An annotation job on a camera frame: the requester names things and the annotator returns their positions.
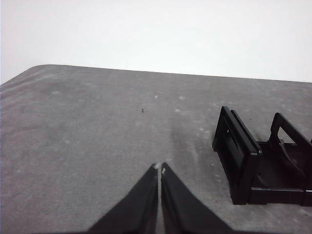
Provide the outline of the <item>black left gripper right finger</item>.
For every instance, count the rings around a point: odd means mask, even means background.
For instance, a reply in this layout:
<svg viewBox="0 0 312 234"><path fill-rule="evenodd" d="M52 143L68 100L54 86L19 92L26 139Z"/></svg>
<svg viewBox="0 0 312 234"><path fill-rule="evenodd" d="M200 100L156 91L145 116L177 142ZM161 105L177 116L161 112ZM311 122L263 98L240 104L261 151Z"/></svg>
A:
<svg viewBox="0 0 312 234"><path fill-rule="evenodd" d="M167 234L234 232L191 193L167 163L161 165L161 203Z"/></svg>

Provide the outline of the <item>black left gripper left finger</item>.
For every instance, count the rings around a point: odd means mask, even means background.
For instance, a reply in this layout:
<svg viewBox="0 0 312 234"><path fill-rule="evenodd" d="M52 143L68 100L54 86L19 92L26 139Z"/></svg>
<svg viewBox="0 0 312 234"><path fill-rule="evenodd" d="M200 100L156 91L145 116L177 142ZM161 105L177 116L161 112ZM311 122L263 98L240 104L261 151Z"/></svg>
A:
<svg viewBox="0 0 312 234"><path fill-rule="evenodd" d="M99 219L92 234L154 234L158 212L158 169L144 173L129 193Z"/></svg>

